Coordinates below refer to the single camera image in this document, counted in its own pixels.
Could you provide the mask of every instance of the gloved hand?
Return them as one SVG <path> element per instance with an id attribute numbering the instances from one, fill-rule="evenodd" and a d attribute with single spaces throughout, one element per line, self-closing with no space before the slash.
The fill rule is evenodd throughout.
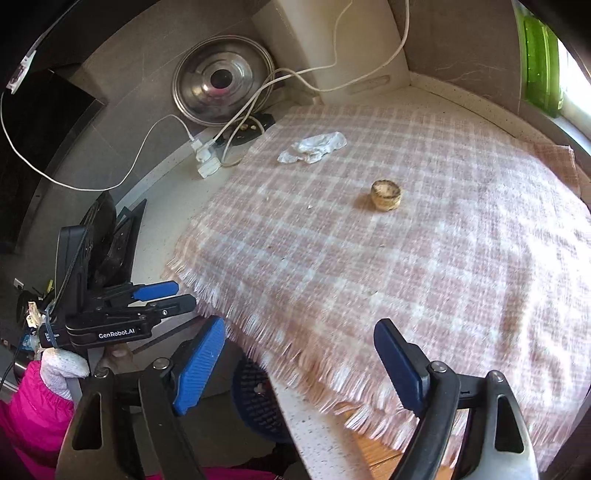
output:
<path id="1" fill-rule="evenodd" d="M 39 370 L 43 383 L 49 390 L 66 400 L 71 400 L 66 378 L 84 378 L 90 374 L 88 362 L 80 355 L 67 350 L 48 348 L 41 357 Z"/>

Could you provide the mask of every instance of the stainless steel pot lid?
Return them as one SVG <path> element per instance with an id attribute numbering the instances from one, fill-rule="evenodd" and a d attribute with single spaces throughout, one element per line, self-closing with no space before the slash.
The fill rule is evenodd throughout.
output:
<path id="1" fill-rule="evenodd" d="M 238 35 L 213 37 L 193 47 L 173 76 L 174 103 L 189 119 L 225 125 L 275 70 L 273 60 L 254 40 Z M 263 91 L 257 111 L 269 98 Z"/>

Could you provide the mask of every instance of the plaid tablecloth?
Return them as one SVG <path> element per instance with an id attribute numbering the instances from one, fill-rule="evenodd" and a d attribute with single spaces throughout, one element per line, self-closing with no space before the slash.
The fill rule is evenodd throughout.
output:
<path id="1" fill-rule="evenodd" d="M 334 131 L 348 144 L 320 162 L 277 163 Z M 397 210 L 371 206 L 379 179 L 401 186 Z M 191 220 L 164 276 L 276 378 L 396 449 L 415 419 L 374 350 L 378 319 L 458 373 L 504 372 L 543 469 L 591 383 L 591 220 L 577 192 L 567 147 L 453 116 L 298 108 Z"/>

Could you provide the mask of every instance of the white tissue paper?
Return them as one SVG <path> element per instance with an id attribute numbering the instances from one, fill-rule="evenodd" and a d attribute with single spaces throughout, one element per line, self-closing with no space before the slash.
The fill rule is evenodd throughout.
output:
<path id="1" fill-rule="evenodd" d="M 343 148 L 347 139 L 341 132 L 316 135 L 293 143 L 287 150 L 281 152 L 279 163 L 295 163 L 303 160 L 306 163 L 316 163 L 322 156 Z"/>

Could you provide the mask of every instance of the blue basket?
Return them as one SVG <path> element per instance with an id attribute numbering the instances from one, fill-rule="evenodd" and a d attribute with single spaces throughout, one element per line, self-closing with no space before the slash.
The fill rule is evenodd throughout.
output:
<path id="1" fill-rule="evenodd" d="M 242 421 L 261 437 L 275 443 L 293 443 L 269 377 L 245 356 L 234 370 L 232 400 Z"/>

